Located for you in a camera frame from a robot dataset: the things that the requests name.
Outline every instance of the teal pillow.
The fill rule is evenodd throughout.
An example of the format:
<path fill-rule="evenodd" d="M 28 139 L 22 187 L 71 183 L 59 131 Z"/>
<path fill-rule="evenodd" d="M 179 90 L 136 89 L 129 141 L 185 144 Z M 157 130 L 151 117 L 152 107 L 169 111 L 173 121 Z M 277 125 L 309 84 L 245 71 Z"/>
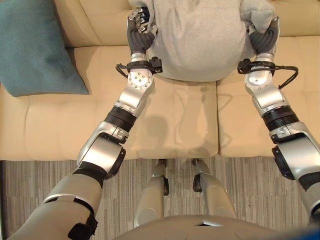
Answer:
<path fill-rule="evenodd" d="M 0 2 L 0 82 L 14 97 L 89 93 L 65 49 L 52 0 Z"/>

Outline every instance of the sofa seat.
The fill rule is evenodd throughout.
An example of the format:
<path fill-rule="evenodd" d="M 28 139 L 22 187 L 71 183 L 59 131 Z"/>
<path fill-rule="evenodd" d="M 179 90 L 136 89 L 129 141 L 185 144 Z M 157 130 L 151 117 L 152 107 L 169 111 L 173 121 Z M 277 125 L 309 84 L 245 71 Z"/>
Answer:
<path fill-rule="evenodd" d="M 282 89 L 292 110 L 320 142 L 320 36 L 280 37 L 276 65 L 299 68 L 299 75 Z M 280 85 L 294 72 L 278 70 Z M 220 154 L 228 157 L 272 156 L 269 131 L 245 90 L 244 75 L 234 71 L 217 85 Z"/>
<path fill-rule="evenodd" d="M 12 97 L 0 87 L 1 160 L 76 160 L 113 107 L 127 80 L 117 63 L 128 46 L 77 47 L 70 52 L 90 95 Z M 125 143 L 126 159 L 202 158 L 218 152 L 216 82 L 154 77 L 155 88 Z"/>

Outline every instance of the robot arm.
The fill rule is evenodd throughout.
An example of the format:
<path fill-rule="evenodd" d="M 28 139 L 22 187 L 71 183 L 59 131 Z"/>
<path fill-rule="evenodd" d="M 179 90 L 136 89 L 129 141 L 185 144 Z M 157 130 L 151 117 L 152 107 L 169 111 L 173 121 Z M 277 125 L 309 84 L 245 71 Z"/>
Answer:
<path fill-rule="evenodd" d="M 279 17 L 275 17 L 266 33 L 258 33 L 254 26 L 248 27 L 251 44 L 256 51 L 255 61 L 239 62 L 238 72 L 245 74 L 247 92 L 259 115 L 269 130 L 269 136 L 276 147 L 272 149 L 275 162 L 281 174 L 296 180 L 303 204 L 311 220 L 320 216 L 320 145 L 299 121 L 283 95 L 281 88 L 297 75 L 293 66 L 276 66 L 273 63 L 276 42 L 279 37 Z M 273 84 L 273 75 L 278 69 L 294 70 L 282 85 Z"/>
<path fill-rule="evenodd" d="M 131 62 L 116 67 L 127 77 L 126 88 L 83 145 L 76 170 L 53 188 L 10 240 L 88 240 L 95 233 L 104 180 L 117 174 L 126 155 L 121 144 L 146 105 L 154 86 L 153 74 L 162 72 L 160 59 L 147 61 L 146 50 L 158 30 L 154 25 L 146 31 L 148 17 L 147 8 L 137 8 L 127 18 Z"/>

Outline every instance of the sofa backrest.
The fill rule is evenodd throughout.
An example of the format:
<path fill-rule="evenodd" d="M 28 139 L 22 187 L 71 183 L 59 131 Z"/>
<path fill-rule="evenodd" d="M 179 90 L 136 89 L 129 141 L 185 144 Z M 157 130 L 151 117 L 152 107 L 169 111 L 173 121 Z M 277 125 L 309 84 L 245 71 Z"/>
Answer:
<path fill-rule="evenodd" d="M 320 35 L 320 0 L 271 0 L 281 36 Z"/>
<path fill-rule="evenodd" d="M 127 0 L 52 0 L 66 47 L 124 46 Z M 281 36 L 320 35 L 320 0 L 271 0 Z"/>
<path fill-rule="evenodd" d="M 52 0 L 67 48 L 124 46 L 127 0 Z"/>

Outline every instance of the floor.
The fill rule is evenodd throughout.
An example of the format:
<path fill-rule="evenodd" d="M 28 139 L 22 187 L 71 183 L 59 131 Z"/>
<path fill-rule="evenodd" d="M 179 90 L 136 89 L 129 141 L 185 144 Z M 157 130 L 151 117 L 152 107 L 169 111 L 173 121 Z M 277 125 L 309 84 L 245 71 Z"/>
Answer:
<path fill-rule="evenodd" d="M 308 215 L 294 181 L 281 176 L 271 157 L 205 159 L 227 188 L 239 219 L 274 230 L 305 226 Z M 157 160 L 128 160 L 117 176 L 105 182 L 96 216 L 94 240 L 110 240 L 133 228 L 134 212 Z M 74 161 L 9 162 L 3 165 L 5 236 L 24 223 L 55 184 L 76 167 Z M 190 159 L 169 159 L 170 194 L 165 215 L 204 214 L 202 196 L 192 191 L 195 169 Z"/>

